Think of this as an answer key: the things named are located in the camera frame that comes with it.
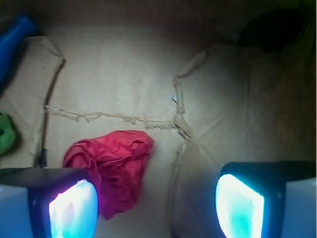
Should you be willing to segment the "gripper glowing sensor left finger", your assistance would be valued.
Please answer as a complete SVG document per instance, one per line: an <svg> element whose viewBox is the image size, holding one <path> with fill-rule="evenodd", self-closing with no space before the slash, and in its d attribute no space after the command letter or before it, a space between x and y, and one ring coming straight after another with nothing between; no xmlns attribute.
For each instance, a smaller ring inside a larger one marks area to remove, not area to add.
<svg viewBox="0 0 317 238"><path fill-rule="evenodd" d="M2 238L92 238L97 219L97 192L84 169L1 169Z"/></svg>

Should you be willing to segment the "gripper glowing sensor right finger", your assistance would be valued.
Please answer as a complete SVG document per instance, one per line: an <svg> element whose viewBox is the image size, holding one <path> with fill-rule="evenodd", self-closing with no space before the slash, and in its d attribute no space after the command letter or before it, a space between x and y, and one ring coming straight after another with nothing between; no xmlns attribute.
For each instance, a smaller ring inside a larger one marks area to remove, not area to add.
<svg viewBox="0 0 317 238"><path fill-rule="evenodd" d="M227 238L315 238L317 165L227 163L217 180L215 205Z"/></svg>

